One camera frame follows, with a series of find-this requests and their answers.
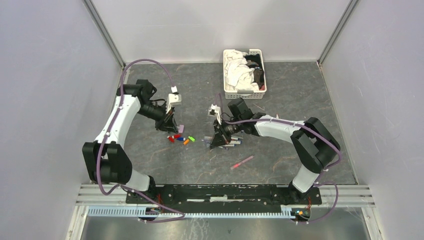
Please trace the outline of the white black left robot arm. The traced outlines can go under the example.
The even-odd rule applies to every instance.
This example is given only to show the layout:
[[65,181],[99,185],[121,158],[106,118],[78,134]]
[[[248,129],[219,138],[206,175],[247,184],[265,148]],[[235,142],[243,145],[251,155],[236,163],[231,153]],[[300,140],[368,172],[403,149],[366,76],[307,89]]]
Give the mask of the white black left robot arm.
[[157,131],[178,133],[174,119],[175,106],[181,104],[182,97],[176,86],[163,105],[151,98],[157,88],[147,79],[139,79],[135,84],[124,84],[116,91],[116,102],[100,134],[92,142],[85,142],[82,154],[90,180],[97,184],[119,184],[138,191],[138,197],[145,204],[157,198],[154,178],[133,168],[124,150],[125,140],[136,115],[154,120]]

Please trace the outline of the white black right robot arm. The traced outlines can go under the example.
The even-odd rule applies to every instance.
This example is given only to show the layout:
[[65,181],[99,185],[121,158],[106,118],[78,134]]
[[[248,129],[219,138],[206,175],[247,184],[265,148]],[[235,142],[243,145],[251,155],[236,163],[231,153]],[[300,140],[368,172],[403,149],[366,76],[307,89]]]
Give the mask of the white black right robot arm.
[[228,104],[232,114],[223,120],[221,108],[212,104],[208,114],[215,117],[211,149],[230,144],[232,136],[239,132],[257,137],[267,137],[291,143],[300,159],[301,167],[289,183],[289,199],[302,204],[309,198],[309,191],[317,186],[318,179],[334,166],[334,158],[342,157],[341,147],[324,124],[316,117],[306,121],[286,120],[263,112],[253,113],[243,98]]

